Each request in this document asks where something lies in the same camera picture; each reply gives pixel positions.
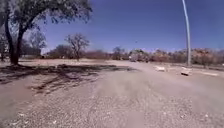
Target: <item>bare tree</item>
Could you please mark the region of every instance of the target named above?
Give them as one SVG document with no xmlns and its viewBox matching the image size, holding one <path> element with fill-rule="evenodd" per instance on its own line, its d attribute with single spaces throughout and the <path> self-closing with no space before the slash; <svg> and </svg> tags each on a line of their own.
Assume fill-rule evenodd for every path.
<svg viewBox="0 0 224 128">
<path fill-rule="evenodd" d="M 82 34 L 69 35 L 66 41 L 72 46 L 75 58 L 79 61 L 82 52 L 89 46 L 89 41 Z"/>
<path fill-rule="evenodd" d="M 114 53 L 113 53 L 113 59 L 115 60 L 121 60 L 122 59 L 122 55 L 125 53 L 125 50 L 121 47 L 115 47 L 113 49 Z"/>
<path fill-rule="evenodd" d="M 76 19 L 88 21 L 91 11 L 88 0 L 4 0 L 4 27 L 11 64 L 18 64 L 23 35 L 27 30 L 39 29 L 38 21 L 46 23 L 47 16 L 56 24 Z M 12 32 L 17 35 L 15 43 Z"/>
</svg>

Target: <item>distant tree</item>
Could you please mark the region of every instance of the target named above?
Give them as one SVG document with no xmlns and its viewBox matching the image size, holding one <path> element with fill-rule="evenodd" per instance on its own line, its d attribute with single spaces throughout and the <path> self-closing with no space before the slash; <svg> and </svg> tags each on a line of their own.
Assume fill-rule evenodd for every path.
<svg viewBox="0 0 224 128">
<path fill-rule="evenodd" d="M 131 61 L 149 61 L 149 55 L 147 52 L 143 51 L 142 49 L 134 49 L 130 53 Z"/>
<path fill-rule="evenodd" d="M 169 61 L 169 55 L 166 51 L 163 50 L 156 50 L 156 52 L 153 54 L 153 61 L 157 62 L 168 62 Z"/>
<path fill-rule="evenodd" d="M 171 62 L 173 63 L 185 63 L 187 60 L 187 51 L 175 51 L 174 53 L 170 54 Z"/>
<path fill-rule="evenodd" d="M 107 60 L 110 59 L 109 53 L 104 52 L 103 50 L 93 50 L 84 53 L 85 58 L 88 59 L 102 59 Z"/>
<path fill-rule="evenodd" d="M 40 31 L 31 33 L 29 38 L 29 43 L 32 48 L 41 50 L 45 48 L 46 45 L 46 37 Z"/>
<path fill-rule="evenodd" d="M 123 48 L 115 47 L 113 49 L 113 59 L 121 60 L 124 53 L 125 53 L 125 50 Z"/>
<path fill-rule="evenodd" d="M 215 57 L 218 64 L 224 64 L 224 50 L 217 51 Z"/>
<path fill-rule="evenodd" d="M 54 50 L 46 53 L 46 55 L 51 59 L 73 58 L 72 49 L 68 45 L 58 45 Z"/>
<path fill-rule="evenodd" d="M 4 0 L 4 27 L 11 64 L 18 64 L 23 35 L 27 30 L 39 29 L 38 21 L 46 23 L 49 18 L 56 24 L 76 19 L 88 21 L 91 11 L 88 0 Z M 15 42 L 12 32 L 18 35 Z"/>
<path fill-rule="evenodd" d="M 89 41 L 82 34 L 75 34 L 73 36 L 69 35 L 66 41 L 72 47 L 75 58 L 79 61 L 85 48 L 89 46 Z"/>
<path fill-rule="evenodd" d="M 194 49 L 193 60 L 196 64 L 204 65 L 204 67 L 215 63 L 215 57 L 210 49 Z"/>
</svg>

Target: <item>tree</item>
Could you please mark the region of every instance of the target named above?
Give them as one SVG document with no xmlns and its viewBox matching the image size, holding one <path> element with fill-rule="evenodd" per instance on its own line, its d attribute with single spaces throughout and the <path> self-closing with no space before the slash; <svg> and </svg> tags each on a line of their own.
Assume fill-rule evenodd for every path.
<svg viewBox="0 0 224 128">
<path fill-rule="evenodd" d="M 51 50 L 46 55 L 51 59 L 73 58 L 72 49 L 68 45 L 58 45 L 54 50 Z"/>
<path fill-rule="evenodd" d="M 27 30 L 39 29 L 38 21 L 46 23 L 47 16 L 52 23 L 88 21 L 91 11 L 88 0 L 4 0 L 4 27 L 11 64 L 18 64 L 23 35 Z M 15 43 L 12 32 L 17 35 Z"/>
<path fill-rule="evenodd" d="M 85 48 L 89 46 L 89 41 L 82 34 L 69 35 L 66 41 L 71 45 L 75 58 L 79 61 Z"/>
<path fill-rule="evenodd" d="M 113 49 L 114 53 L 113 53 L 113 59 L 115 60 L 121 60 L 122 59 L 122 55 L 125 53 L 125 50 L 121 47 L 115 47 Z"/>
<path fill-rule="evenodd" d="M 196 64 L 201 64 L 204 67 L 215 62 L 215 56 L 210 49 L 194 49 L 193 60 Z"/>
<path fill-rule="evenodd" d="M 6 53 L 6 46 L 7 46 L 7 40 L 6 37 L 4 35 L 4 32 L 2 31 L 2 29 L 0 29 L 0 54 L 1 54 L 1 61 L 4 61 L 5 58 L 5 53 Z"/>
<path fill-rule="evenodd" d="M 29 43 L 31 45 L 31 48 L 36 49 L 37 51 L 40 51 L 40 53 L 41 53 L 41 49 L 46 47 L 45 41 L 46 41 L 46 37 L 40 31 L 31 33 L 29 38 Z"/>
<path fill-rule="evenodd" d="M 85 57 L 88 59 L 101 59 L 101 60 L 110 59 L 109 54 L 103 50 L 93 50 L 85 52 Z"/>
<path fill-rule="evenodd" d="M 4 24 L 4 2 L 0 0 L 0 28 Z"/>
</svg>

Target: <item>dirt ground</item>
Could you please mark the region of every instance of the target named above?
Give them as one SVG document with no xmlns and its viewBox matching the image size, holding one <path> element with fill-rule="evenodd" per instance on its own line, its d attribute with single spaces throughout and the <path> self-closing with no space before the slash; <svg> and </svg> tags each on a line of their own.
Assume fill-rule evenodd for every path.
<svg viewBox="0 0 224 128">
<path fill-rule="evenodd" d="M 99 60 L 0 66 L 0 128 L 223 128 L 224 78 Z"/>
</svg>

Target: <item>white rock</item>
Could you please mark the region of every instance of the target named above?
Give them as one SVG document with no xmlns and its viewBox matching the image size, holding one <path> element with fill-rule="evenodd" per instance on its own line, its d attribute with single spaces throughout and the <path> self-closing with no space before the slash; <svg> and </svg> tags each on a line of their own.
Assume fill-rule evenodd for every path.
<svg viewBox="0 0 224 128">
<path fill-rule="evenodd" d="M 165 67 L 160 67 L 160 66 L 155 66 L 157 71 L 165 72 L 166 68 Z"/>
<path fill-rule="evenodd" d="M 20 114 L 19 114 L 19 116 L 24 117 L 24 116 L 25 116 L 25 114 L 20 113 Z"/>
<path fill-rule="evenodd" d="M 57 123 L 57 121 L 55 120 L 55 121 L 53 121 L 53 124 L 56 124 Z"/>
<path fill-rule="evenodd" d="M 190 72 L 191 72 L 191 69 L 182 67 L 182 71 L 181 71 L 181 74 L 182 75 L 189 76 L 190 75 Z"/>
</svg>

